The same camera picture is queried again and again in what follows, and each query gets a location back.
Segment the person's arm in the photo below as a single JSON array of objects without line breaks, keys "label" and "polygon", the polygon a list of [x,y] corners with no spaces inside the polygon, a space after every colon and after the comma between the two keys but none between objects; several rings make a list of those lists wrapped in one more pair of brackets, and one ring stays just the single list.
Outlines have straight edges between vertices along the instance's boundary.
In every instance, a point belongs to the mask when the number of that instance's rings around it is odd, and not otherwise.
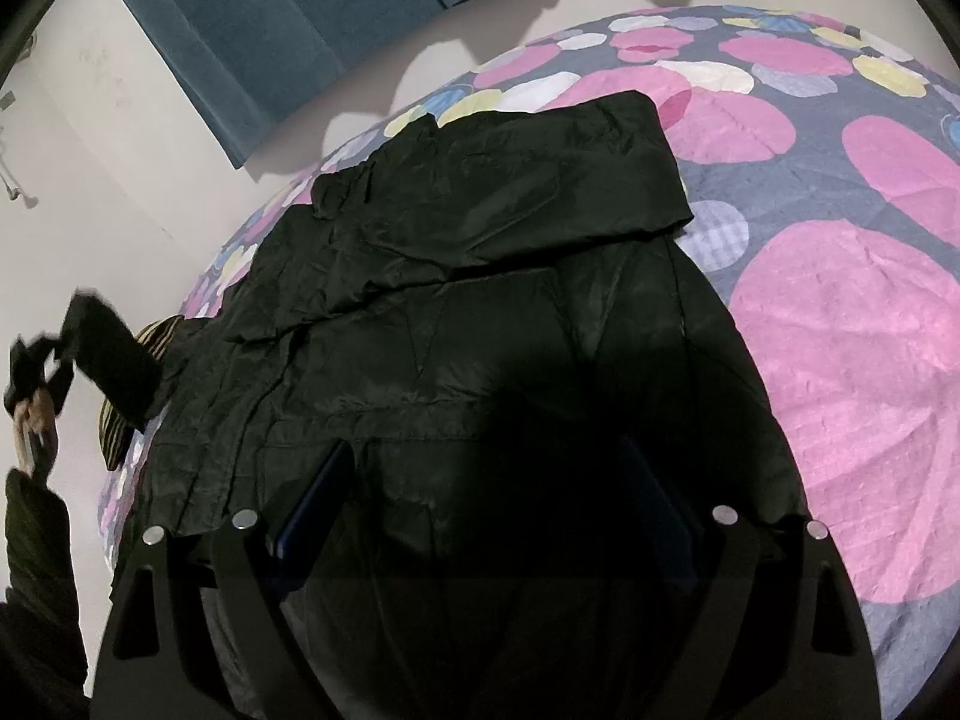
[{"label": "person's arm", "polygon": [[[44,434],[47,463],[32,461],[24,425]],[[3,635],[30,669],[52,671],[83,695],[88,673],[70,557],[66,504],[46,487],[56,456],[53,406],[46,391],[17,406],[13,420],[19,469],[7,476],[7,554],[11,586],[0,605]]]}]

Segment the black jacket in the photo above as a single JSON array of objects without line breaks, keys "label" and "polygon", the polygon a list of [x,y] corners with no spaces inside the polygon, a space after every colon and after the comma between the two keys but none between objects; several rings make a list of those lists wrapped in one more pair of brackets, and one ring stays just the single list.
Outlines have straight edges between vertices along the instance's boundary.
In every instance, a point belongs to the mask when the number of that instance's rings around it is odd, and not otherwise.
[{"label": "black jacket", "polygon": [[86,654],[64,501],[12,470],[6,533],[11,586],[7,603],[0,604],[3,717],[88,717]]},{"label": "black jacket", "polygon": [[345,439],[356,489],[285,604],[345,717],[630,715],[678,620],[622,440],[693,505],[805,512],[733,320],[672,240],[690,217],[637,93],[425,117],[321,176],[168,349],[120,570],[146,527],[262,509]]}]

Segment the silver screw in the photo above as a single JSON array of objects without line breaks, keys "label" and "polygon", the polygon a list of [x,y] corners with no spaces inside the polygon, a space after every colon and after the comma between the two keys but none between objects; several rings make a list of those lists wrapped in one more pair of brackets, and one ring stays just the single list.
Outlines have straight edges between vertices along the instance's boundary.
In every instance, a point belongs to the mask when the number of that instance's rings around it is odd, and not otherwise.
[{"label": "silver screw", "polygon": [[257,519],[258,517],[253,509],[242,509],[240,512],[234,514],[230,522],[233,523],[234,528],[237,528],[238,531],[247,531],[256,525]]},{"label": "silver screw", "polygon": [[819,519],[811,519],[810,522],[806,524],[806,531],[810,536],[816,538],[817,541],[823,541],[830,535],[829,528],[827,528],[823,522],[820,522]]},{"label": "silver screw", "polygon": [[721,525],[736,525],[736,522],[740,519],[736,509],[731,506],[714,506],[712,514],[713,519]]},{"label": "silver screw", "polygon": [[143,532],[143,543],[148,547],[157,546],[166,535],[167,532],[163,530],[162,526],[154,525]]}]

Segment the polka dot bedsheet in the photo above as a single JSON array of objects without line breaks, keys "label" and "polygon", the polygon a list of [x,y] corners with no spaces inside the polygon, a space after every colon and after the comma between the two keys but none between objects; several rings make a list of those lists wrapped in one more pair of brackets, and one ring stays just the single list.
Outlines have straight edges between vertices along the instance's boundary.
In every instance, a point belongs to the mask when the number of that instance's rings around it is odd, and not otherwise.
[{"label": "polka dot bedsheet", "polygon": [[[960,624],[960,90],[898,47],[739,6],[635,11],[518,47],[296,177],[183,310],[216,314],[317,172],[357,164],[417,117],[628,89],[656,103],[696,215],[679,244],[757,361],[853,579],[894,718]],[[111,565],[161,422],[104,485]]]}]

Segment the person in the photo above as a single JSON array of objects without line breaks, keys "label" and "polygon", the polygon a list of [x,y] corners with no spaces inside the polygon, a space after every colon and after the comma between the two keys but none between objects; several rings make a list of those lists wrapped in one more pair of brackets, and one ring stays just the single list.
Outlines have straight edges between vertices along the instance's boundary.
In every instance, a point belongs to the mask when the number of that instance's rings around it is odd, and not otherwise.
[{"label": "person", "polygon": [[[42,436],[39,455],[28,433]],[[47,488],[58,450],[54,404],[46,389],[16,405],[17,467],[7,476],[10,584],[0,603],[0,702],[11,720],[89,717],[88,663],[70,557],[66,504]]]}]

